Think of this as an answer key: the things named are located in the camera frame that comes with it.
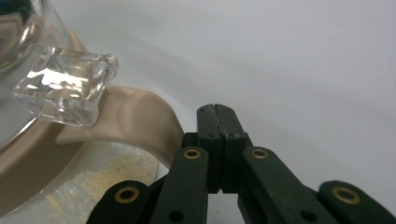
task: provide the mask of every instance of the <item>transparent plastic tab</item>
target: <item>transparent plastic tab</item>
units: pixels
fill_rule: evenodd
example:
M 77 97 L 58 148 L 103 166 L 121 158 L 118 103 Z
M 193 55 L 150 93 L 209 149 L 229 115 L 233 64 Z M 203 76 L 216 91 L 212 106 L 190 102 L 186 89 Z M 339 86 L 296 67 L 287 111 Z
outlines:
M 117 70 L 113 55 L 47 47 L 12 93 L 38 119 L 92 125 L 104 87 Z

